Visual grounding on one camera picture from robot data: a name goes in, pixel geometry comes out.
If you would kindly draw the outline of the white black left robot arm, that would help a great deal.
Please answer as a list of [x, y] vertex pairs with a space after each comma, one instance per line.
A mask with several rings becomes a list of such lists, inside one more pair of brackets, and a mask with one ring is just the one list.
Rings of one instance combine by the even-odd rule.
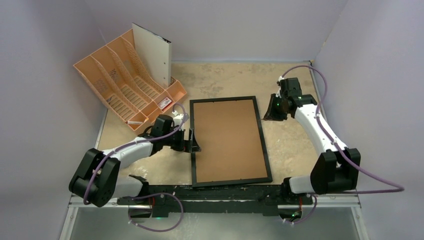
[[193, 128], [189, 129], [188, 139], [184, 138], [183, 125], [187, 119], [186, 113], [174, 117], [161, 114], [152, 126], [128, 143], [107, 150], [87, 150], [70, 180], [69, 191], [81, 197], [83, 204], [97, 207], [114, 198], [130, 198], [138, 205], [146, 203], [149, 199], [148, 181], [133, 174], [120, 176], [119, 172], [164, 147], [176, 152], [200, 152]]

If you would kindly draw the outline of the white binder board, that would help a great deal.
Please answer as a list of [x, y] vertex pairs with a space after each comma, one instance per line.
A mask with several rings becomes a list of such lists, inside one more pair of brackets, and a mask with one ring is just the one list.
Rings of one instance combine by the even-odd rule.
[[171, 85], [172, 42], [132, 23], [135, 50], [152, 79], [164, 89]]

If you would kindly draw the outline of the peach plastic file organizer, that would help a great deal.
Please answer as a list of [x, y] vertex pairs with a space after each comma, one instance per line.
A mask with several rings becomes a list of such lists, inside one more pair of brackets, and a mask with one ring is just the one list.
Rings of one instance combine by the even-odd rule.
[[[175, 103], [182, 103], [187, 91], [171, 77], [168, 88], [161, 87], [149, 75], [135, 50], [133, 30], [129, 30], [74, 64], [90, 89], [135, 134], [151, 126], [158, 115], [169, 114]], [[172, 100], [166, 109], [158, 103]], [[130, 125], [127, 121], [140, 121]]]

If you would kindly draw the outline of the black sunflower photo frame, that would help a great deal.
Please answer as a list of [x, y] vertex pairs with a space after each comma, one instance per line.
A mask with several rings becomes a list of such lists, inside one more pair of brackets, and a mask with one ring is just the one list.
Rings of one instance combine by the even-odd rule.
[[201, 148], [191, 155], [192, 187], [273, 181], [255, 96], [192, 99], [189, 105]]

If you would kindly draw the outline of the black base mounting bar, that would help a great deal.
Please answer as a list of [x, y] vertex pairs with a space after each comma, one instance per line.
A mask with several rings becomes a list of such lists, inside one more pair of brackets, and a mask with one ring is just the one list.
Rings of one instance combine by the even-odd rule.
[[150, 185], [140, 196], [121, 197], [118, 205], [151, 206], [154, 218], [170, 213], [262, 214], [266, 217], [290, 217], [300, 205], [313, 204], [305, 194], [283, 193], [281, 185], [233, 185], [193, 188], [190, 185]]

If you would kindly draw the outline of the small red white box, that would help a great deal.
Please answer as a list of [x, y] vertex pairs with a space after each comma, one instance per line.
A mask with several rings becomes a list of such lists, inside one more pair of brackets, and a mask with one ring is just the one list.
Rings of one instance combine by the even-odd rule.
[[171, 105], [173, 103], [173, 101], [169, 98], [169, 97], [165, 97], [164, 99], [162, 99], [159, 103], [158, 103], [158, 107], [161, 110], [166, 109], [169, 105]]

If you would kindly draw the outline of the red white marker pen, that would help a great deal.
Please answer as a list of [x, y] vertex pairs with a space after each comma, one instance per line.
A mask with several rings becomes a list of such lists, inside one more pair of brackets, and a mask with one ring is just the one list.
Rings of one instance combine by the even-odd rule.
[[144, 122], [143, 121], [127, 121], [126, 122], [128, 125], [142, 125]]

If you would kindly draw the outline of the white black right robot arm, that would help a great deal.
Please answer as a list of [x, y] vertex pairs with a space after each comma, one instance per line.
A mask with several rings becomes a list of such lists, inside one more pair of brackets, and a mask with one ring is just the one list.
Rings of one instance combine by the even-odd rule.
[[318, 103], [310, 94], [303, 94], [298, 78], [279, 77], [277, 93], [270, 102], [263, 120], [284, 121], [295, 119], [305, 130], [318, 159], [309, 175], [287, 177], [282, 182], [280, 196], [288, 204], [301, 194], [328, 194], [353, 190], [357, 186], [359, 171], [349, 164], [348, 157], [359, 165], [361, 154], [340, 141], [319, 113]]

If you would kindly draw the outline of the aluminium rail frame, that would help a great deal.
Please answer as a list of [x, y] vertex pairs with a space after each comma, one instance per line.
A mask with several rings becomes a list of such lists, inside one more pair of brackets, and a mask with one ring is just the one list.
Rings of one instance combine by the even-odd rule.
[[105, 206], [111, 199], [131, 206], [149, 200], [154, 213], [166, 217], [174, 209], [174, 199], [181, 213], [196, 210], [221, 213], [229, 207], [233, 213], [262, 213], [274, 216], [282, 201], [302, 202], [325, 194], [354, 194], [361, 170], [361, 154], [347, 147], [321, 119], [321, 105], [310, 94], [303, 94], [299, 80], [285, 75], [277, 81], [279, 90], [270, 96], [266, 121], [284, 121], [291, 116], [304, 128], [318, 159], [309, 175], [287, 177], [280, 186], [261, 185], [258, 181], [217, 181], [191, 186], [150, 185], [136, 175], [119, 177], [119, 170], [137, 160], [148, 158], [164, 147], [191, 154], [192, 168], [199, 166], [197, 153], [203, 153], [195, 136], [194, 111], [172, 115], [160, 114], [154, 124], [132, 141], [108, 150], [89, 149], [69, 183], [69, 191], [82, 198], [85, 205]]

